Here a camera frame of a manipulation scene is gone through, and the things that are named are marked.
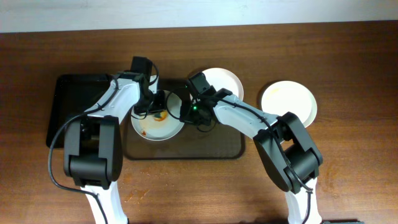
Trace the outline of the orange green sponge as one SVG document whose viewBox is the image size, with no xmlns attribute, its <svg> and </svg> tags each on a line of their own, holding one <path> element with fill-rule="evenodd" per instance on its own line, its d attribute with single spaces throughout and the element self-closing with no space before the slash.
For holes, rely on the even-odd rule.
<svg viewBox="0 0 398 224">
<path fill-rule="evenodd" d="M 168 117 L 168 112 L 163 110 L 153 115 L 155 121 L 163 121 Z"/>
</svg>

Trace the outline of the light blue plate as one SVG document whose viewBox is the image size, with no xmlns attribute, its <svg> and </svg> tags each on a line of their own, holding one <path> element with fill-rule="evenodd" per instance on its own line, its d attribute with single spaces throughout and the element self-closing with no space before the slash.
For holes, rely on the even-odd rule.
<svg viewBox="0 0 398 224">
<path fill-rule="evenodd" d="M 153 114 L 144 116 L 134 115 L 131 116 L 131 124 L 138 135 L 150 141 L 164 141 L 174 137 L 178 134 L 184 123 L 179 121 L 178 118 L 172 117 L 180 114 L 180 107 L 182 100 L 175 93 L 172 93 L 167 100 L 168 117 L 163 121 L 155 121 Z"/>
</svg>

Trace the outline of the white plate with sauce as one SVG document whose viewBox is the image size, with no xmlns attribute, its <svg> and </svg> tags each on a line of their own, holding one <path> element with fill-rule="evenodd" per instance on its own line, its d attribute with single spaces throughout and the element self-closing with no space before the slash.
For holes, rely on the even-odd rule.
<svg viewBox="0 0 398 224">
<path fill-rule="evenodd" d="M 269 85 L 261 95 L 261 110 L 282 116 L 291 112 L 307 128 L 317 115 L 317 102 L 312 92 L 300 83 L 279 81 Z"/>
</svg>

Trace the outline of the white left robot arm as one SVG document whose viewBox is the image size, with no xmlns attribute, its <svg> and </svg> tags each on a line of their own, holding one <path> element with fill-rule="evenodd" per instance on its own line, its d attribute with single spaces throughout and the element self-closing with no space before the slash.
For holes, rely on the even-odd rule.
<svg viewBox="0 0 398 224">
<path fill-rule="evenodd" d="M 126 116 L 146 118 L 164 108 L 159 103 L 159 70 L 135 56 L 128 70 L 111 77 L 103 96 L 65 126 L 64 172 L 85 194 L 96 223 L 128 223 L 117 180 L 123 166 L 120 124 Z"/>
</svg>

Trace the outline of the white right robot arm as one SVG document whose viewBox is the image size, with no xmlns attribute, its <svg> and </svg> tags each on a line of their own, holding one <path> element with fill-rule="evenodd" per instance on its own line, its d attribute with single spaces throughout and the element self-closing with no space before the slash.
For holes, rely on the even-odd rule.
<svg viewBox="0 0 398 224">
<path fill-rule="evenodd" d="M 288 222 L 323 223 L 315 190 L 323 157 L 297 115 L 265 113 L 225 88 L 215 90 L 202 72 L 188 78 L 187 88 L 193 98 L 183 121 L 215 121 L 251 138 L 267 175 L 285 193 Z"/>
</svg>

